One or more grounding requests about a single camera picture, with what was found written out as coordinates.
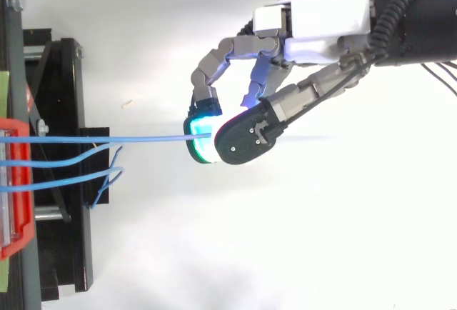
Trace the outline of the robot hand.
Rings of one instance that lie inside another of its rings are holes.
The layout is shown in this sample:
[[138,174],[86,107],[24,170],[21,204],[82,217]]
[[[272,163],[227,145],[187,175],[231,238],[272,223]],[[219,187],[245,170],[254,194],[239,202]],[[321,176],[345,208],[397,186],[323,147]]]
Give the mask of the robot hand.
[[[273,148],[284,130],[359,82],[375,63],[368,38],[371,0],[278,0],[257,8],[191,75],[184,132],[200,164],[245,164]],[[214,86],[234,60],[254,60],[242,112],[224,121]]]

